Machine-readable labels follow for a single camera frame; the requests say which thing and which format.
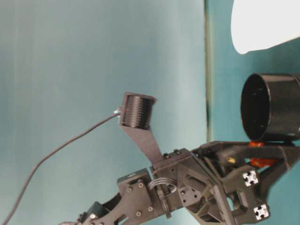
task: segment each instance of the white container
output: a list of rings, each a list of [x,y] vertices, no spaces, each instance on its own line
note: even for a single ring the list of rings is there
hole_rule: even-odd
[[[235,0],[232,42],[240,54],[300,37],[300,0]]]

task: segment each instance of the robotic arm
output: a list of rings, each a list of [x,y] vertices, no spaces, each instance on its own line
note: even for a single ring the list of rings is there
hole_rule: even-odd
[[[161,154],[150,129],[155,98],[125,93],[120,127],[152,163],[118,179],[119,193],[95,202],[77,222],[60,225],[139,225],[186,208],[202,225],[255,224],[270,217],[270,187],[300,158],[297,75],[249,77],[241,114],[251,142],[210,142]]]

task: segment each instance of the hex screw head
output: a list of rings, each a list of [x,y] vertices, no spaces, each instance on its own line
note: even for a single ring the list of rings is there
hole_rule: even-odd
[[[131,193],[132,192],[132,187],[127,188],[127,192]]]
[[[141,211],[137,211],[136,214],[135,214],[137,217],[140,217],[142,215],[142,212]]]
[[[165,157],[166,159],[169,159],[169,158],[170,158],[170,155],[169,155],[168,153],[165,153],[165,154],[164,154],[164,157]]]
[[[176,153],[176,155],[180,155],[181,154],[181,152],[178,149],[175,149],[174,153]]]

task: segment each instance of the orange part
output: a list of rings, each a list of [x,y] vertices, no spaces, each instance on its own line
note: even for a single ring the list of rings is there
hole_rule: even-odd
[[[271,166],[278,162],[278,159],[265,159],[265,158],[251,158],[250,163],[254,166],[263,168],[265,166]]]
[[[252,141],[252,142],[249,143],[249,146],[250,147],[262,147],[262,146],[264,146],[264,142],[254,142],[254,141]]]
[[[264,146],[264,142],[254,142],[251,141],[249,143],[250,147],[262,147]],[[250,163],[254,166],[263,168],[265,166],[271,166],[278,162],[278,159],[265,159],[265,158],[251,158]]]

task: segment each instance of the white object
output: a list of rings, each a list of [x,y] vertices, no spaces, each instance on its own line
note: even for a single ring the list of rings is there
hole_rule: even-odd
[[[254,208],[254,213],[257,220],[269,217],[269,212],[266,205],[261,205],[260,207]]]
[[[232,42],[240,54],[300,37],[300,0],[235,0]]]
[[[244,173],[243,178],[247,187],[251,186],[252,184],[258,184],[258,178],[254,170]]]

